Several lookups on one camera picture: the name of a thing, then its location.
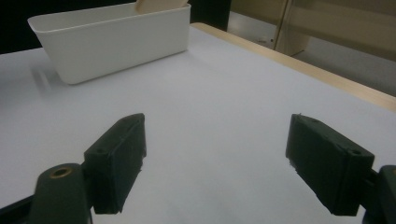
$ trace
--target white tabletop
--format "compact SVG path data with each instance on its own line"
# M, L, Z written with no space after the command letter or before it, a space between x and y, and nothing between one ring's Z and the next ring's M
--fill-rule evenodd
M285 158L290 116L320 119L396 163L396 114L191 28L189 50L75 86L43 49L0 55L0 207L46 169L83 162L118 119L146 115L148 156L104 223L361 223L334 217Z

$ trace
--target white bin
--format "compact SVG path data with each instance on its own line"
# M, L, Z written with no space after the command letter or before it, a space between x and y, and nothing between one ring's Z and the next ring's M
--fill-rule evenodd
M186 50L190 9L138 15L131 3L28 22L62 81L76 84Z

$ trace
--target brass insert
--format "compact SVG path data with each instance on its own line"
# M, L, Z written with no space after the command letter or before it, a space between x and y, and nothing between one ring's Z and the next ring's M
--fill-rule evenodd
M52 172L49 177L52 179L62 178L64 176L70 175L73 169L70 167L61 167L56 171Z

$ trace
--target table edge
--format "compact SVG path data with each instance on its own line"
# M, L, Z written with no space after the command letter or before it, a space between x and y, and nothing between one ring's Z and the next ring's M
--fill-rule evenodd
M239 36L221 31L207 24L196 22L192 23L191 26L207 34L213 35L219 39L234 44L238 47L250 50L277 63L281 63L293 70L296 70L305 75L318 79L326 84L334 86L337 89L346 91L364 101L379 105L390 111L396 112L396 97L394 96L388 95L382 91L377 91L347 78L337 76L334 73L315 67L314 65L311 65L309 63L304 63L272 49L268 49L261 45L255 44Z

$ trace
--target dark background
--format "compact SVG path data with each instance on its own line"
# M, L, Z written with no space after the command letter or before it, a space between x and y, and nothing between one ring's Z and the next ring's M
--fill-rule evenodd
M43 14L131 3L134 0L0 0L0 54L41 48L27 19ZM231 0L190 0L191 22L227 30Z

